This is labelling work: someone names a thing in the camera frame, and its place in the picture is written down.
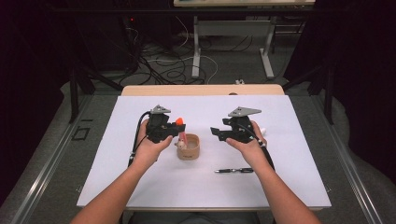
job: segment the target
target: black fabric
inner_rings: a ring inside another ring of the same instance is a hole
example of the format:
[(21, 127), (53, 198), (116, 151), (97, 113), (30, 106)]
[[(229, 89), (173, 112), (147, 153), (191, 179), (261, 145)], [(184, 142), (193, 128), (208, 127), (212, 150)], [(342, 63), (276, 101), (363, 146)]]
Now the black fabric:
[[(317, 1), (321, 3), (334, 1)], [(396, 183), (396, 2), (357, 1), (355, 20), (312, 18), (305, 26), (285, 74), (294, 80), (329, 52), (334, 58), (334, 96), (344, 105), (350, 124), (349, 147)], [(341, 44), (332, 45), (336, 37)], [(313, 76), (308, 80), (315, 82)]]
[(2, 204), (61, 104), (68, 77), (37, 1), (2, 2), (0, 21)]

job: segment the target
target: person's right arm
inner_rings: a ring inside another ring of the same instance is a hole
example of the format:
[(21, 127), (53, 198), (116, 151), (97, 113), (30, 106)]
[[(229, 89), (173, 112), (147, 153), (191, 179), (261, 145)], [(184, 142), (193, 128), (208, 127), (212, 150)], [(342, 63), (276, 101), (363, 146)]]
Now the person's right arm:
[[(264, 142), (260, 128), (256, 122), (251, 121), (254, 133)], [(265, 159), (264, 153), (257, 141), (247, 144), (232, 138), (227, 143), (238, 149), (247, 163), (256, 173), (262, 189), (270, 204), (276, 223), (320, 223), (315, 214), (291, 191), (291, 189), (277, 175)]]

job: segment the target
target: paper on desk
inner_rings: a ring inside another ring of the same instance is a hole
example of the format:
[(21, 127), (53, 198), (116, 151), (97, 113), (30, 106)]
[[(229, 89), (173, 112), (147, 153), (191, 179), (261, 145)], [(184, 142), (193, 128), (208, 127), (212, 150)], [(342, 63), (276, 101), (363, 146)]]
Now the paper on desk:
[(174, 143), (141, 178), (127, 207), (268, 208), (257, 176), (215, 174), (223, 168), (248, 167), (240, 153), (212, 135), (210, 127), (231, 130), (222, 119), (238, 106), (260, 109), (249, 116), (265, 127), (276, 172), (309, 207), (329, 207), (326, 190), (288, 96), (120, 96), (78, 199), (86, 205), (127, 167), (140, 116), (164, 106), (170, 122), (182, 117), (186, 133), (201, 140), (200, 157), (181, 161)]

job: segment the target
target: red marker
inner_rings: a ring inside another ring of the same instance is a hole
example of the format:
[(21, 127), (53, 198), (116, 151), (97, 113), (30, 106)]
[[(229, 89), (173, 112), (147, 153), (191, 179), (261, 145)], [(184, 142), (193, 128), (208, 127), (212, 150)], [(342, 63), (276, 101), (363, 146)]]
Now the red marker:
[[(176, 125), (183, 125), (183, 118), (178, 118), (178, 119), (176, 120)], [(179, 133), (179, 134), (178, 134), (178, 138), (179, 138), (180, 140), (183, 140), (183, 142), (184, 142), (184, 144), (186, 144), (186, 146), (188, 145), (188, 142), (187, 142), (187, 135), (186, 135), (185, 132)]]

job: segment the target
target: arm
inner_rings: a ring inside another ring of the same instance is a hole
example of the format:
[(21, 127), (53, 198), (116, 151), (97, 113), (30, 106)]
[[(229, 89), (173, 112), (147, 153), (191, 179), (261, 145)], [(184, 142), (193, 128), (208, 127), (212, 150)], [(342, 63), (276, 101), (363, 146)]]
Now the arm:
[[(260, 128), (251, 121), (254, 133), (264, 142)], [(260, 182), (276, 223), (320, 223), (314, 213), (289, 189), (283, 180), (272, 169), (257, 141), (247, 144), (232, 138), (227, 143), (238, 149), (247, 163), (253, 168)]]
[(134, 162), (88, 203), (74, 217), (72, 223), (117, 223), (140, 178), (172, 141), (172, 136), (158, 144), (145, 138), (147, 123), (147, 120), (142, 122), (138, 142), (142, 139), (143, 141), (136, 151)]

